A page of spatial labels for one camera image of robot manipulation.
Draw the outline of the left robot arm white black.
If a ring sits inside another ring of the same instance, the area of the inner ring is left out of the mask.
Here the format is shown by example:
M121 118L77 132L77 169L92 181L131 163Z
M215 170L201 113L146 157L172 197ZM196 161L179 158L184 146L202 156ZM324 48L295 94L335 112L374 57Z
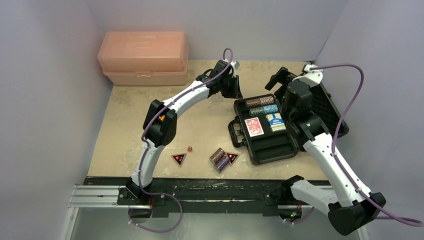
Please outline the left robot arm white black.
M143 148L139 164L125 186L132 201L138 205L148 201L147 187L153 181L154 169L165 146L175 138L178 118L184 112L217 93L224 98L242 98L236 73L239 66L238 61L219 60L214 68L199 75L175 96L151 102L143 124Z

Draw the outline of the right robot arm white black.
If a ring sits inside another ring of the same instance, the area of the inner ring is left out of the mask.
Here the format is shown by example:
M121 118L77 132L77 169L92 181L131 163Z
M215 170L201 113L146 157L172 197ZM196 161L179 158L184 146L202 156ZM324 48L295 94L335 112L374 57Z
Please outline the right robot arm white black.
M358 178L335 146L336 138L313 112L311 88L322 78L322 72L313 65L305 65L300 76L281 67L265 86L270 90L281 84L275 96L286 130L315 159L333 189L327 192L295 175L282 183L280 196L288 204L301 201L311 205L328 217L339 234L347 236L376 219L386 199Z

